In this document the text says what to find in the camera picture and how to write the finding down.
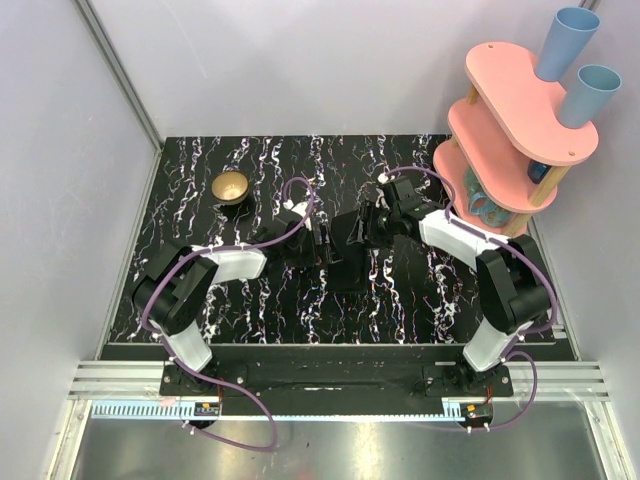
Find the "black zip tool case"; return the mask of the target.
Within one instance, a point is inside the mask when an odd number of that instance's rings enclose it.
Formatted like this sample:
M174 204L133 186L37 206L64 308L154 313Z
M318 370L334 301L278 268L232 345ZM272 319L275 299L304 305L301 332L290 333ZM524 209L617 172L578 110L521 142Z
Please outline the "black zip tool case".
M357 211L340 214L331 220L329 233L337 261L327 267L329 292L364 294L367 290L368 253L362 243L347 243L357 220Z

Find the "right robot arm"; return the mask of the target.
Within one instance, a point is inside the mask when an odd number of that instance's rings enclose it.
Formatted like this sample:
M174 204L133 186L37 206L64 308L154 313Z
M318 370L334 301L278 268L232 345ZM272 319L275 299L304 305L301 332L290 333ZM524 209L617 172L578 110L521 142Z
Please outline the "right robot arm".
M381 184L385 206L367 201L330 223L337 260L330 269L336 291L355 292L368 275L366 256L390 249L398 236L445 251L477 277L482 322L445 377L466 396L486 389L518 336L552 309L553 287L537 243L479 230L444 206L418 195L403 176Z

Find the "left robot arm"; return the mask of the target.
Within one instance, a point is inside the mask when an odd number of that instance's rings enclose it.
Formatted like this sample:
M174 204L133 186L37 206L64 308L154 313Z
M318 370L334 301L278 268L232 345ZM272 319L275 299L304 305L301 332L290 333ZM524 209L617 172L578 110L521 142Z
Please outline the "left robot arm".
M316 235L296 220L277 219L238 248L191 246L172 240L135 281L130 298L143 327L159 334L171 355L186 365L181 384L193 395L203 396L214 388L217 373L216 358L196 320L210 287L257 279L278 262L311 268L330 260L334 253L325 226Z

